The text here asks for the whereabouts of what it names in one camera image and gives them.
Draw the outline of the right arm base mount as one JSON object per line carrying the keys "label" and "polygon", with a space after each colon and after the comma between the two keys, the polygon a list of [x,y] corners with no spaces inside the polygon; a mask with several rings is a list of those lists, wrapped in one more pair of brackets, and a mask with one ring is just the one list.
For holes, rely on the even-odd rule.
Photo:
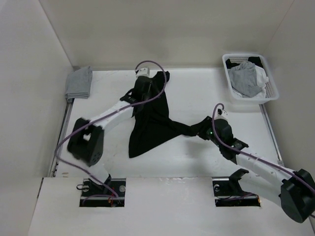
{"label": "right arm base mount", "polygon": [[258,195],[234,189],[227,177],[212,179],[216,207],[261,207]]}

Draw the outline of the black tank top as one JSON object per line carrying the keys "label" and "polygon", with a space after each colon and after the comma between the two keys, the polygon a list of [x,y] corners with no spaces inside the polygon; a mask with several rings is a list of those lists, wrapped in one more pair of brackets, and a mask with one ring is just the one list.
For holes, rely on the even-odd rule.
{"label": "black tank top", "polygon": [[138,157],[159,145],[180,135],[194,137],[210,119],[186,125],[169,118],[169,108],[166,93],[149,103],[135,114],[135,125],[128,144],[129,158]]}

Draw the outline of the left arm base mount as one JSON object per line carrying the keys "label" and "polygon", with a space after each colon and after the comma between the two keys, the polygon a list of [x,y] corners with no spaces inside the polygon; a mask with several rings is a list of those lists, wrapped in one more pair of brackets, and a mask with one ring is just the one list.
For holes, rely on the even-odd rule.
{"label": "left arm base mount", "polygon": [[126,179],[109,179],[105,181],[108,188],[96,184],[91,179],[84,179],[76,189],[80,191],[79,207],[124,207],[126,196]]}

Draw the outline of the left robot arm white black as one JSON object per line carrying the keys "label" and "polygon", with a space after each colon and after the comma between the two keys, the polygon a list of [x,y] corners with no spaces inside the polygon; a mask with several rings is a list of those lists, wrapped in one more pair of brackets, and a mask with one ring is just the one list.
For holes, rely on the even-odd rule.
{"label": "left robot arm white black", "polygon": [[67,151],[80,162],[76,168],[83,170],[94,182],[94,191],[105,196],[110,192],[108,172],[100,163],[104,136],[125,120],[143,110],[144,105],[159,94],[154,80],[138,76],[134,87],[109,110],[93,119],[79,118],[68,139]]}

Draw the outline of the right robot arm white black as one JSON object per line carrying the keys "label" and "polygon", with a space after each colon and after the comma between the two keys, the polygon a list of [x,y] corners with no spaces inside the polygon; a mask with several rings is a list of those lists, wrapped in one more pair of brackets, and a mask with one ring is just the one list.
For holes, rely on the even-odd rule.
{"label": "right robot arm white black", "polygon": [[198,136],[213,142],[226,160],[240,167],[229,177],[231,193],[249,192],[266,198],[297,223],[314,213],[315,181],[309,172],[285,168],[251,154],[249,145],[233,136],[224,119],[206,117],[204,121]]}

